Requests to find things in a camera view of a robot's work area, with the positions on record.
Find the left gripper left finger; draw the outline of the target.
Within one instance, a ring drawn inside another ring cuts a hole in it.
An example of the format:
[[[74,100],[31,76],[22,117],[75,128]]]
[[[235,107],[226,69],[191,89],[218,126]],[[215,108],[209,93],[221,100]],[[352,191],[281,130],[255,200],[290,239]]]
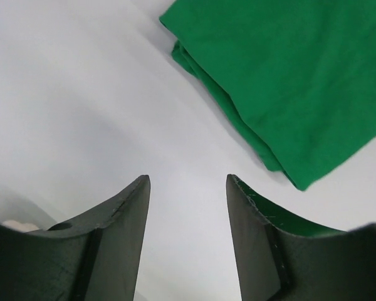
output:
[[[47,230],[0,224],[0,300],[133,300],[149,201],[142,175]]]

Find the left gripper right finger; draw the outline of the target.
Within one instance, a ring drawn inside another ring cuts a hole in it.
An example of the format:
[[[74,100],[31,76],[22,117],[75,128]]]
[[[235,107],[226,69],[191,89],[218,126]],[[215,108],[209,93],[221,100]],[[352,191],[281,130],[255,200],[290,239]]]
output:
[[[340,231],[226,179],[243,300],[376,300],[376,223]]]

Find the green t-shirt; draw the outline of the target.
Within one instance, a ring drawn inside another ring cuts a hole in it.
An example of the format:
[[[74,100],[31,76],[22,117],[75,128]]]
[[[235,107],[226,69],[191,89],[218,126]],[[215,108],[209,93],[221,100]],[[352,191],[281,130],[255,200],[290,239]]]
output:
[[[159,20],[173,59],[297,189],[376,137],[376,1],[175,1]]]

